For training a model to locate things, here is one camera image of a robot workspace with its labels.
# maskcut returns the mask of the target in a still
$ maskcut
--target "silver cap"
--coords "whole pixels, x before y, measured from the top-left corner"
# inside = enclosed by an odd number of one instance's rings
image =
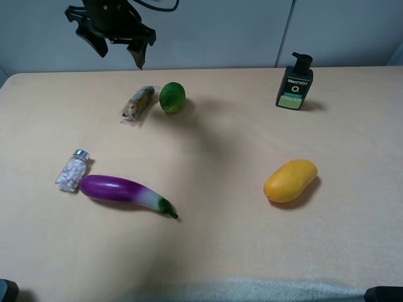
[[[73,156],[78,156],[82,159],[85,159],[85,161],[89,160],[89,153],[83,149],[77,149]]]

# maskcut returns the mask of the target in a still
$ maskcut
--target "robotic arm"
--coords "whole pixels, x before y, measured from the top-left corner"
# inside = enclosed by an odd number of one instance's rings
[[[141,0],[134,0],[156,11],[174,11],[173,8],[156,8]],[[77,21],[77,36],[87,41],[104,57],[108,53],[105,39],[112,44],[127,44],[136,66],[142,69],[147,45],[153,46],[156,31],[145,26],[141,16],[127,0],[82,0],[84,7],[69,6],[64,12],[70,22]]]

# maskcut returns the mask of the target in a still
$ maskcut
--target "black object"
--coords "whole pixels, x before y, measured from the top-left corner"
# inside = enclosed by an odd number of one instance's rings
[[[0,279],[0,302],[15,302],[18,291],[19,289],[15,282]]]
[[[64,12],[70,22],[77,21],[77,36],[87,41],[101,57],[108,53],[105,39],[114,44],[127,44],[127,50],[141,69],[147,45],[153,46],[156,41],[156,31],[142,24],[141,16],[127,0],[82,2],[83,8],[69,6]]]
[[[378,286],[366,291],[365,302],[403,302],[403,288]]]
[[[314,80],[314,72],[309,69],[313,61],[310,55],[293,52],[297,58],[295,66],[287,66],[278,91],[276,106],[298,110],[304,103]]]

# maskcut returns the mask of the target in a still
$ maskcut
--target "cable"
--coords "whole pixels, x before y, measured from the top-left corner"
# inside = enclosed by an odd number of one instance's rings
[[[140,5],[143,5],[145,8],[152,9],[153,11],[163,11],[163,12],[166,12],[166,13],[169,13],[171,11],[175,11],[176,8],[179,5],[179,0],[176,0],[176,3],[175,3],[173,8],[158,8],[157,6],[150,5],[148,3],[143,2],[142,0],[133,0],[133,1],[136,2],[136,3],[139,3]]]

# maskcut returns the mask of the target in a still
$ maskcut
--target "plastic wrapper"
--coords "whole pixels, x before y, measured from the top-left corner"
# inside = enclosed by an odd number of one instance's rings
[[[142,112],[150,105],[158,90],[158,86],[144,86],[137,91],[122,110],[124,120],[138,120]]]

